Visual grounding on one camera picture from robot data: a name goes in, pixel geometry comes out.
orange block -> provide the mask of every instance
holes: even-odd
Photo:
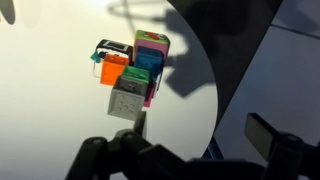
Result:
[[[121,75],[124,66],[129,64],[129,59],[107,54],[102,61],[100,84],[113,86]]]

gray cube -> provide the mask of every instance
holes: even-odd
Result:
[[[111,92],[108,114],[136,120],[142,110],[147,88],[147,83],[119,76]]]

blue block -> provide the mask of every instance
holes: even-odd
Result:
[[[134,60],[134,67],[150,72],[153,81],[157,80],[162,71],[163,55],[156,49],[139,46]]]

stacked blocks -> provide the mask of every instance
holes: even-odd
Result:
[[[149,72],[126,66],[112,88],[108,114],[136,120],[142,110],[149,81]]]
[[[136,120],[150,107],[162,77],[170,41],[163,34],[138,30],[134,48],[103,39],[90,57],[101,63],[100,83],[113,86],[108,114]]]

pink block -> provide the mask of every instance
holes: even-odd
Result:
[[[154,86],[154,83],[152,82],[152,86],[148,88],[147,97],[146,97],[144,104],[143,104],[144,107],[150,107],[151,100],[152,100],[153,93],[154,93],[154,88],[155,88],[155,86]]]
[[[146,41],[143,39],[136,39],[136,42],[134,44],[134,52],[137,52],[137,47],[138,46],[144,46],[152,49],[157,49],[162,52],[163,54],[163,60],[165,61],[168,56],[168,51],[169,51],[169,46],[168,44],[161,44],[161,43],[156,43],[152,41]]]

